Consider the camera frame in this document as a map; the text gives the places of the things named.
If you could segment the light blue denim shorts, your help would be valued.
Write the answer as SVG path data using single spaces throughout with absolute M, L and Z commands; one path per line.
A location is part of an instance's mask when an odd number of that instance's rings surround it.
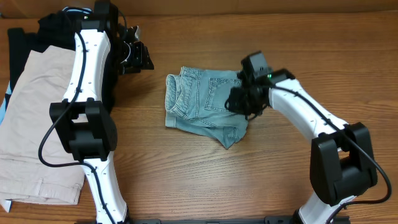
M 225 107 L 231 89 L 241 86 L 237 71 L 182 67 L 165 84 L 166 127 L 215 138 L 227 149 L 246 134 L 245 116 Z

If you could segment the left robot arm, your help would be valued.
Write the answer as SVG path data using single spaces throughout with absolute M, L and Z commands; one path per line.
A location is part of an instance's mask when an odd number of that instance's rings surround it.
M 110 26 L 77 30 L 69 86 L 62 101 L 50 105 L 52 125 L 45 136 L 56 131 L 73 156 L 63 166 L 83 169 L 95 203 L 95 223 L 132 223 L 114 168 L 118 132 L 103 104 L 103 85 L 106 63 L 112 59 L 121 74 L 154 69 L 139 34 L 138 26 L 122 26 L 120 35 L 111 33 Z

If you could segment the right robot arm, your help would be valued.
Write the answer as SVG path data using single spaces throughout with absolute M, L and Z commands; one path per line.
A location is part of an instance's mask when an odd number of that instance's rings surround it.
M 370 133 L 362 123 L 348 124 L 317 103 L 286 69 L 238 73 L 225 107 L 258 116 L 266 107 L 282 113 L 310 141 L 313 193 L 292 216 L 267 217 L 267 223 L 349 223 L 337 213 L 377 184 Z

